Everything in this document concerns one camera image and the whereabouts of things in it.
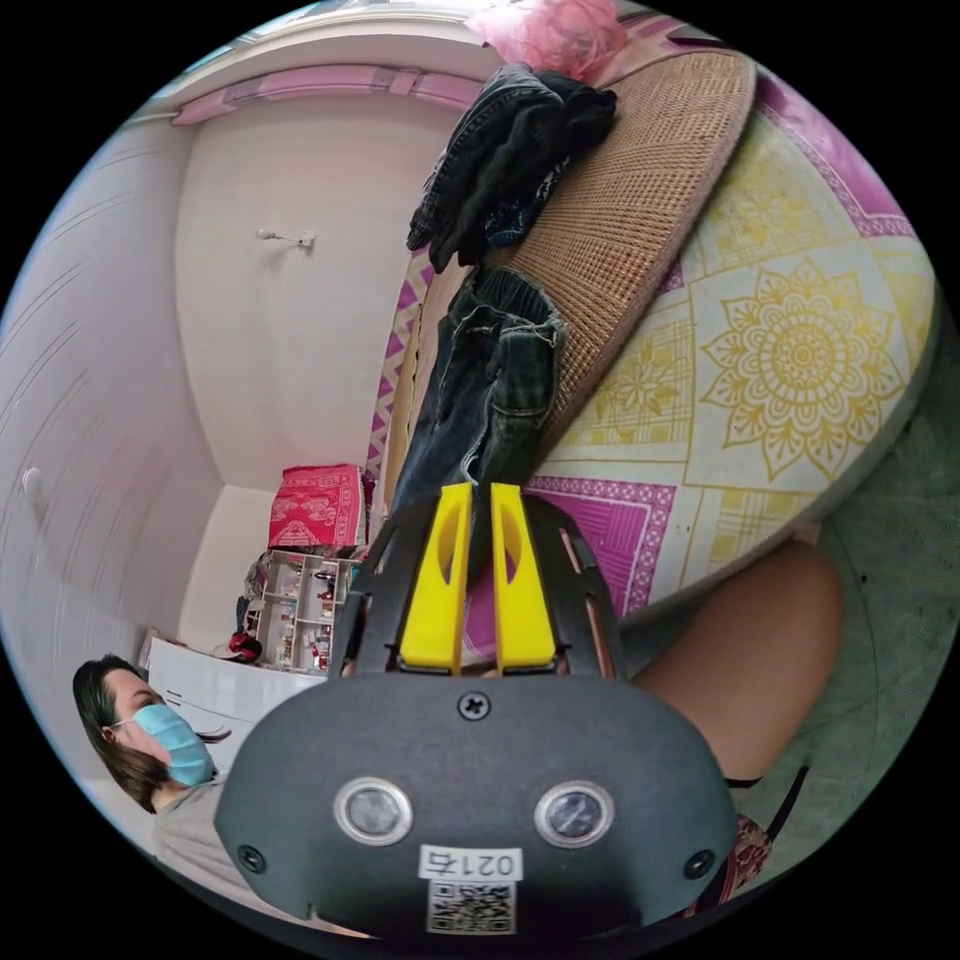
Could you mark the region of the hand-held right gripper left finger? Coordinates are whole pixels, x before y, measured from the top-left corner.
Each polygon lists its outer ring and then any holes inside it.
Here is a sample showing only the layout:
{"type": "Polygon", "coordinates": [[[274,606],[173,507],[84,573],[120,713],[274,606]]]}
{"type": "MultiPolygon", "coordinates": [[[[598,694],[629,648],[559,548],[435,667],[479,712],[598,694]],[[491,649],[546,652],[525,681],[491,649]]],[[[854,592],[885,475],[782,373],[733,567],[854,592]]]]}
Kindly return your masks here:
{"type": "Polygon", "coordinates": [[[461,672],[472,511],[471,483],[442,488],[427,530],[400,641],[403,670],[461,672]]]}

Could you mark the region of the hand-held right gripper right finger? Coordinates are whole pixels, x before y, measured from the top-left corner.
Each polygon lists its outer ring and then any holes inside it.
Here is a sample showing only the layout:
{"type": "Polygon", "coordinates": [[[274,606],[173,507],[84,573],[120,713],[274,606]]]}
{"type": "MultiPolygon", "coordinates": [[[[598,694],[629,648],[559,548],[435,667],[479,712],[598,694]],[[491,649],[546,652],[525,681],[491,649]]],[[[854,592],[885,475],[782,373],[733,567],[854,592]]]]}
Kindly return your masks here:
{"type": "Polygon", "coordinates": [[[556,642],[521,489],[495,483],[490,502],[497,670],[550,671],[556,642]]]}

